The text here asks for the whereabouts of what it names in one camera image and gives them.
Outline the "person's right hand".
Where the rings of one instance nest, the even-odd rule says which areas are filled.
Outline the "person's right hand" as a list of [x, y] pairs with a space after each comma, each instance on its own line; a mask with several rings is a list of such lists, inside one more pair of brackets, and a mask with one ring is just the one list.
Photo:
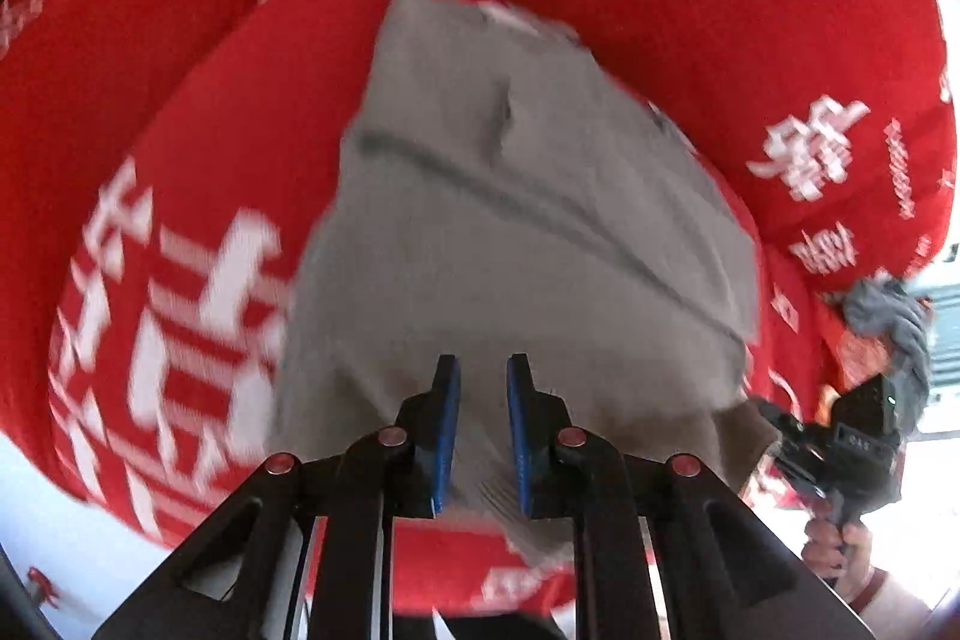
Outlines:
[[869, 528], [861, 521], [839, 528], [826, 516], [814, 515], [805, 525], [805, 536], [802, 562], [823, 581], [830, 581], [839, 598], [852, 603], [874, 575]]

